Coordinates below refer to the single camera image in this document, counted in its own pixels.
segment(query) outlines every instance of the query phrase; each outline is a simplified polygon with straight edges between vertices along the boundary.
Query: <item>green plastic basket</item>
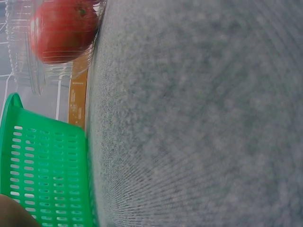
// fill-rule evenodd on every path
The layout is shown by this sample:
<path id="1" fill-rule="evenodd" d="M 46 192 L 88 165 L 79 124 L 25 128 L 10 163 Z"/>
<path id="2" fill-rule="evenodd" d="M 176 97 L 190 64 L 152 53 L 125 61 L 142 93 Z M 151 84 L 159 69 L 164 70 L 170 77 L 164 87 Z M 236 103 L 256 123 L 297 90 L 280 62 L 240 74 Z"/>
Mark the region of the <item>green plastic basket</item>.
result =
<path id="1" fill-rule="evenodd" d="M 95 226 L 86 138 L 77 127 L 23 109 L 17 93 L 0 128 L 0 193 L 46 227 Z"/>

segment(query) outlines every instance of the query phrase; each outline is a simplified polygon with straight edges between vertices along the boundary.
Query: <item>plastic clamshell container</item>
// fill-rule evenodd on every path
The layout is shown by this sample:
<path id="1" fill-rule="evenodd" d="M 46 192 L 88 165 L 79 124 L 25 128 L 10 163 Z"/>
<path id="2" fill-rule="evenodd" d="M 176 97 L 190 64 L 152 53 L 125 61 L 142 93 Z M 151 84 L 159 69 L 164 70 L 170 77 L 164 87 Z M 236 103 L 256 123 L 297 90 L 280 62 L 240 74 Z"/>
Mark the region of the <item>plastic clamshell container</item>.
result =
<path id="1" fill-rule="evenodd" d="M 42 226 L 93 227 L 93 196 L 84 131 L 23 109 L 17 93 L 0 127 L 0 193 Z"/>
<path id="2" fill-rule="evenodd" d="M 31 20 L 35 18 L 36 11 L 41 4 L 52 1 L 55 0 L 7 0 L 6 2 L 6 30 L 12 72 L 19 85 L 30 86 L 33 93 L 37 95 L 42 93 L 43 87 L 47 85 L 49 81 L 71 79 L 72 75 L 74 77 L 80 75 L 89 67 L 93 57 L 95 41 L 86 49 L 81 50 L 82 53 L 79 55 L 79 58 L 69 62 L 58 61 L 45 63 L 34 54 L 31 48 L 31 36 L 33 36 L 30 34 L 32 33 L 30 31 L 32 26 Z M 98 23 L 100 23 L 106 2 L 104 0 L 74 0 L 74 2 L 81 1 L 87 1 L 92 4 L 98 17 Z M 63 7 L 67 7 L 65 2 L 66 1 L 62 0 Z M 49 9 L 48 14 L 52 14 L 52 9 Z M 76 21 L 68 21 L 67 23 L 76 23 Z M 54 32 L 58 32 L 58 35 L 64 35 L 62 31 Z M 77 68 L 76 70 L 74 69 L 72 73 L 73 65 L 77 65 Z"/>

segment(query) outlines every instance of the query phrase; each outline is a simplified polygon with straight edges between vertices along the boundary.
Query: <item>gray carpet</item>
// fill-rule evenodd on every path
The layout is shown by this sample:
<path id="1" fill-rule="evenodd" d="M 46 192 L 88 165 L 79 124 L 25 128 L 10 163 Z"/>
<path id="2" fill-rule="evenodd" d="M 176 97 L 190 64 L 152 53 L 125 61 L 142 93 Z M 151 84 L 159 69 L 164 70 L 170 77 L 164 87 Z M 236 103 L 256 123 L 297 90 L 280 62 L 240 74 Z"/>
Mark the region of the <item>gray carpet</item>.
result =
<path id="1" fill-rule="evenodd" d="M 108 0 L 89 93 L 102 227 L 303 225 L 302 18 L 302 0 Z"/>

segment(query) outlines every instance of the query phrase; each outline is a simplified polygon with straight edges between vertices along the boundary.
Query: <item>tomato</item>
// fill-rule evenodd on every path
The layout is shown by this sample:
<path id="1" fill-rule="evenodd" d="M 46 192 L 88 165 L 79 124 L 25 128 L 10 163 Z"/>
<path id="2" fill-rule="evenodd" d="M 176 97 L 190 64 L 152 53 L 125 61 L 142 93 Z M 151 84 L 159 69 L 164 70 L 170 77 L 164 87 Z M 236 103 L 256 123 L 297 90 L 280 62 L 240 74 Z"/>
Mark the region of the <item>tomato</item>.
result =
<path id="1" fill-rule="evenodd" d="M 92 44 L 98 17 L 88 0 L 44 1 L 30 21 L 30 44 L 46 64 L 72 61 Z"/>

